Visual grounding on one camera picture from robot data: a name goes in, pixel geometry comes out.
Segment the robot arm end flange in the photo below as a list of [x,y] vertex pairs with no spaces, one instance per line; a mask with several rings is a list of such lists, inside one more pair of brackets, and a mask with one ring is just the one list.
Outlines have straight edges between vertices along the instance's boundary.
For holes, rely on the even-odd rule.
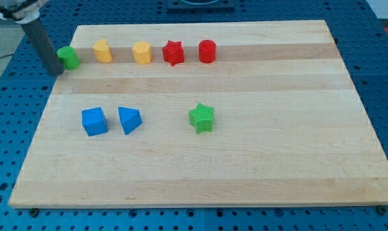
[[27,24],[39,18],[40,9],[49,0],[0,0],[0,19]]

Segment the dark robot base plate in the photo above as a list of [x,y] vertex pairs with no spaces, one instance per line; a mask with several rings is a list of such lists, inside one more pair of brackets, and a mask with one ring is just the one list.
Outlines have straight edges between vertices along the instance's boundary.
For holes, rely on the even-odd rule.
[[168,10],[234,10],[236,0],[166,0]]

